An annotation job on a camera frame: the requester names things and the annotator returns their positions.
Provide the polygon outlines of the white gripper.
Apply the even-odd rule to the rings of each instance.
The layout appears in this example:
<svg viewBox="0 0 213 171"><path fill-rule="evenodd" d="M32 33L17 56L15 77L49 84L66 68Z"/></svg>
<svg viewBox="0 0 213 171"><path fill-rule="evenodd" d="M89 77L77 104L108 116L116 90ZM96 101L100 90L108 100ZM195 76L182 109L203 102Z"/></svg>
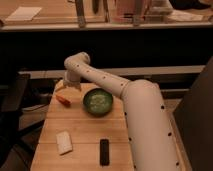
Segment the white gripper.
<svg viewBox="0 0 213 171"><path fill-rule="evenodd" d="M73 71L65 71L63 84L55 88L55 92L63 90L68 87L74 87L75 89L81 91L81 84L80 84L80 76Z"/></svg>

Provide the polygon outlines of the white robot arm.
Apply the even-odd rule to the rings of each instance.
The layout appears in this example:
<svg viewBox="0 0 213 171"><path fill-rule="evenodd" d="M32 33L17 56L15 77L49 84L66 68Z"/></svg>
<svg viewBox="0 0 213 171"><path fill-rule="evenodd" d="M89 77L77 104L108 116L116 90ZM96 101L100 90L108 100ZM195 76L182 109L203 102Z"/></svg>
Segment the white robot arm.
<svg viewBox="0 0 213 171"><path fill-rule="evenodd" d="M91 67L85 52L67 57L64 66L65 87L81 90L80 80L85 78L123 101L135 171L181 171L171 121L156 83L130 81Z"/></svg>

